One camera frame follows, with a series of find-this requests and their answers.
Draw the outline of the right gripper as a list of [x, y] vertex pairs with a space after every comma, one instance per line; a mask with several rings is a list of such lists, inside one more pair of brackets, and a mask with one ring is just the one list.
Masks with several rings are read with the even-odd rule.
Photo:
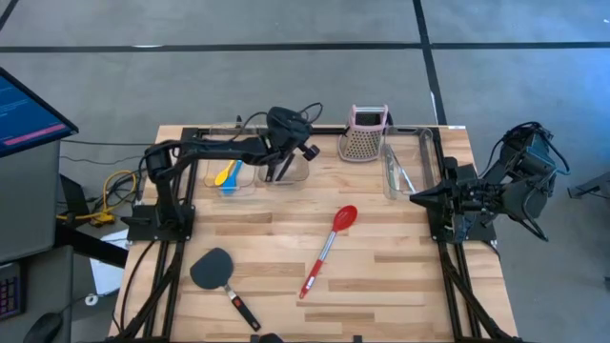
[[466, 184], [459, 188], [454, 183], [439, 183], [412, 194], [410, 201], [426, 209], [451, 210], [453, 203], [449, 199], [455, 198], [457, 193], [458, 208], [464, 212], [494, 211], [500, 203], [500, 185], [487, 183]]

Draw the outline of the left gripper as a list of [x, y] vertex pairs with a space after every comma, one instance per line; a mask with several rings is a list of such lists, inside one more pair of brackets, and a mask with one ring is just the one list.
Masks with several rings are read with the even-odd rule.
[[264, 165], [276, 165], [286, 160], [295, 149], [306, 146], [312, 132], [311, 124], [298, 112], [281, 107], [267, 111], [266, 124], [267, 132], [263, 138], [268, 143], [268, 154], [262, 159]]

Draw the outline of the blue silicone spoon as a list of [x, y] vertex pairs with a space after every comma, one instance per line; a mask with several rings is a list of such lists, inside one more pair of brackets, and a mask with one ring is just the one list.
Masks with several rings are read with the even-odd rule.
[[242, 164], [243, 162], [241, 160], [237, 160], [228, 178], [222, 184], [221, 190], [224, 195], [231, 195], [237, 191], [237, 176], [240, 172]]

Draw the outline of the yellow silicone spoon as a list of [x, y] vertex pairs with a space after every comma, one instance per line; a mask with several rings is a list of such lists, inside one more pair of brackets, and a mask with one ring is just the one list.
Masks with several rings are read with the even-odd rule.
[[231, 160], [231, 161], [229, 162], [229, 164], [228, 164], [228, 165], [227, 165], [227, 166], [226, 166], [226, 167], [225, 167], [225, 168], [224, 168], [222, 171], [220, 171], [220, 172], [217, 174], [217, 176], [216, 176], [216, 177], [215, 177], [215, 179], [214, 179], [214, 184], [215, 184], [217, 187], [222, 186], [222, 185], [223, 185], [223, 184], [226, 182], [226, 180], [227, 180], [227, 179], [228, 179], [228, 177], [229, 177], [230, 172], [231, 172], [231, 171], [232, 171], [232, 169], [233, 169], [234, 164], [235, 164], [235, 160]]

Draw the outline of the black turner with red dot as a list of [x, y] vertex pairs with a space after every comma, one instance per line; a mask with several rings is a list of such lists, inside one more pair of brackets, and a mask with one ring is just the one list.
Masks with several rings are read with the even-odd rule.
[[222, 288], [243, 319], [255, 332], [258, 332], [261, 324], [229, 285], [233, 273], [234, 262], [231, 256], [221, 248], [211, 249], [190, 267], [191, 279], [197, 287], [209, 291]]

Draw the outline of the long clear plastic bin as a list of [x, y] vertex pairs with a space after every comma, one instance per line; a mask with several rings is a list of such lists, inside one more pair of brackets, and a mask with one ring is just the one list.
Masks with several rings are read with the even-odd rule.
[[408, 201], [413, 193], [403, 193], [390, 188], [387, 174], [385, 146], [394, 150], [400, 165], [406, 170], [416, 192], [432, 188], [436, 184], [434, 169], [433, 134], [428, 128], [391, 126], [384, 133], [380, 157], [383, 168], [383, 191], [390, 200]]

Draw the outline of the red slotted spoon steel shaft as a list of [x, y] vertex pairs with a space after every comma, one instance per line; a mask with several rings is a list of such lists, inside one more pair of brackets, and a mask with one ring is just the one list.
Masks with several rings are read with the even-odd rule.
[[313, 267], [311, 268], [308, 276], [306, 277], [304, 284], [301, 287], [299, 298], [304, 299], [306, 294], [312, 288], [315, 283], [315, 279], [323, 266], [324, 260], [326, 259], [330, 248], [337, 236], [337, 234], [341, 231], [347, 230], [350, 228], [356, 221], [357, 218], [357, 208], [353, 205], [348, 205], [342, 207], [336, 214], [333, 220], [332, 229], [327, 237], [327, 240], [318, 255], [317, 260], [315, 261]]

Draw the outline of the dark grey floor stand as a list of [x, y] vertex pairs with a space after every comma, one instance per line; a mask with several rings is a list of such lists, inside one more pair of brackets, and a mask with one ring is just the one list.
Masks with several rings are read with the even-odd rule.
[[610, 171], [567, 190], [568, 195], [574, 199], [580, 199], [584, 195], [595, 195], [610, 200]]

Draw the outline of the white paper sheet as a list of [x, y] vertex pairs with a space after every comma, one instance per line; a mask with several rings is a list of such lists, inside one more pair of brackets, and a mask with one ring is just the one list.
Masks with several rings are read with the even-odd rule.
[[[127, 236], [128, 231], [123, 230], [104, 235], [101, 237], [101, 240], [127, 250]], [[93, 258], [90, 259], [90, 263], [95, 290], [98, 294], [111, 293], [120, 288], [124, 271], [123, 267], [115, 267]]]

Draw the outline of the computer monitor blue screen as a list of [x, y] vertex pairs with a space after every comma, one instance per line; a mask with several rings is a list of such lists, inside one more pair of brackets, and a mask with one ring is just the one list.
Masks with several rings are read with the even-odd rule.
[[71, 120], [0, 67], [0, 158], [78, 133]]

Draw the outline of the grey equipment cart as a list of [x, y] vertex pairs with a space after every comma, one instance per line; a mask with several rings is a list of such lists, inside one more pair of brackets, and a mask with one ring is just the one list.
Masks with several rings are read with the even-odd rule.
[[54, 142], [0, 158], [0, 279], [10, 263], [19, 267], [24, 307], [0, 319], [0, 343], [23, 343], [46, 313], [60, 316], [49, 343], [71, 341], [72, 248], [54, 246], [59, 152]]

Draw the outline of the black computer mouse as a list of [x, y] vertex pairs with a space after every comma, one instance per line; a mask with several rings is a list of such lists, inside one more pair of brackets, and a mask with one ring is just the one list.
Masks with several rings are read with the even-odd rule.
[[61, 313], [44, 313], [30, 327], [23, 343], [51, 343], [63, 325]]

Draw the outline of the keypad with purple keys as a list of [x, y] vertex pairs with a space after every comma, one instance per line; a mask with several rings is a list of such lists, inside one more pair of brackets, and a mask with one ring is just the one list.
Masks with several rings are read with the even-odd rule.
[[23, 268], [18, 262], [0, 265], [0, 321], [23, 313], [26, 295]]

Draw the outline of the black aluminium rig frame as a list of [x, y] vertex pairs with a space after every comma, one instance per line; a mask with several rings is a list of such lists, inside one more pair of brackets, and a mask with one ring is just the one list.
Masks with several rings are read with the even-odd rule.
[[[260, 182], [245, 167], [243, 193], [214, 188], [218, 161], [186, 171], [180, 194], [195, 207], [191, 238], [181, 247], [175, 290], [163, 292], [152, 335], [169, 343], [250, 340], [255, 331], [222, 290], [198, 288], [191, 265], [213, 248], [234, 261], [232, 287], [261, 324], [287, 342], [450, 342], [448, 310], [437, 243], [426, 211], [383, 191], [382, 159], [349, 163], [337, 152], [335, 130], [311, 139], [320, 153], [309, 176], [287, 186]], [[344, 206], [357, 208], [355, 223], [337, 234], [315, 283], [299, 293]]]

